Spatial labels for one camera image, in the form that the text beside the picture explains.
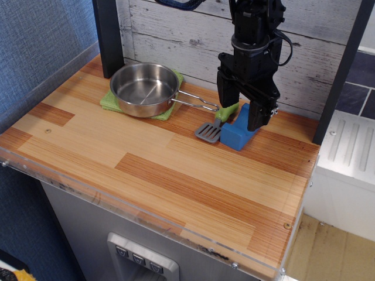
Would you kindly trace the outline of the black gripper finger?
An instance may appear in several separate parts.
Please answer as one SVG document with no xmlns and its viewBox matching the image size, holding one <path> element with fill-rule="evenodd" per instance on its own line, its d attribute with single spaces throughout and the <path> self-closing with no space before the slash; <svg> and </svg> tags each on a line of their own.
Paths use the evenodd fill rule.
<svg viewBox="0 0 375 281">
<path fill-rule="evenodd" d="M 239 103 L 240 91 L 232 78 L 228 78 L 222 71 L 217 72 L 217 90 L 219 101 L 223 108 Z"/>
<path fill-rule="evenodd" d="M 249 104 L 248 131 L 255 131 L 267 125 L 274 115 L 278 113 L 277 99 L 252 100 Z"/>
</svg>

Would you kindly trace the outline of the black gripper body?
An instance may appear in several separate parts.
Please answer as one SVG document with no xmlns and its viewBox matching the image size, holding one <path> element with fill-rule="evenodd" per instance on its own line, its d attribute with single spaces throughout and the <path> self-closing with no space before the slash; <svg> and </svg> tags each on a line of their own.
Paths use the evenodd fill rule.
<svg viewBox="0 0 375 281">
<path fill-rule="evenodd" d="M 280 43 L 271 43 L 259 52 L 235 49 L 233 54 L 220 53 L 218 71 L 232 78 L 240 93 L 251 101 L 279 99 L 273 75 L 279 67 L 281 47 Z"/>
</svg>

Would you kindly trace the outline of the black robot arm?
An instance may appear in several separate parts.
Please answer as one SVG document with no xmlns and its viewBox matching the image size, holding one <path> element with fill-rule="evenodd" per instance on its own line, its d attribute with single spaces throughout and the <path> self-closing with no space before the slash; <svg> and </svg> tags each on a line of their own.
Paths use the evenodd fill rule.
<svg viewBox="0 0 375 281">
<path fill-rule="evenodd" d="M 220 53 L 217 88 L 222 107 L 250 100 L 248 131 L 267 125 L 280 97 L 273 76 L 280 63 L 285 6 L 281 1 L 230 1 L 233 54 Z"/>
</svg>

